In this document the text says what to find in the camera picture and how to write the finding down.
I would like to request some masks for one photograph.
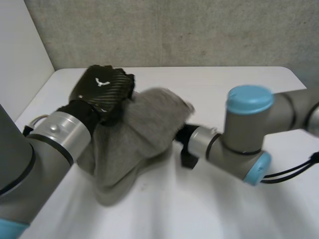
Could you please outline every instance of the gray towel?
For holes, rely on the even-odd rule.
[[[193,111],[191,104],[173,92],[154,88],[134,93],[115,126],[98,125],[77,161],[94,176],[97,200],[114,204],[139,174],[168,158],[175,134]]]

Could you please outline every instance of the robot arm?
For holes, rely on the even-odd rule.
[[[258,86],[232,89],[226,102],[224,133],[201,126],[186,125],[176,139],[184,144],[182,163],[193,168],[198,158],[238,179],[257,185],[271,163],[262,150],[270,133],[304,129],[319,136],[319,94],[298,90],[272,94]]]
[[[33,221],[91,141],[97,123],[113,125],[134,76],[91,66],[59,108],[23,137],[0,106],[0,238],[14,239]]]

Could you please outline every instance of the light blue joint cap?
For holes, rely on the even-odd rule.
[[[16,223],[0,218],[0,238],[16,239],[28,228],[28,224]]]
[[[274,103],[270,90],[261,86],[238,86],[228,93],[227,110],[237,115],[253,115],[265,111]]]
[[[247,173],[244,182],[256,186],[265,177],[271,164],[271,155],[264,152]]]

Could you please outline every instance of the white logo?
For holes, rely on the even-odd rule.
[[[95,78],[95,81],[96,81],[96,83],[98,83],[98,86],[105,86],[105,85],[110,84],[110,82],[108,82],[108,81],[107,81],[107,82],[105,82],[105,83],[100,82],[98,78]]]

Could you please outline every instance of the white wall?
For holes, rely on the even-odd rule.
[[[23,0],[0,0],[0,104],[15,121],[53,74]]]

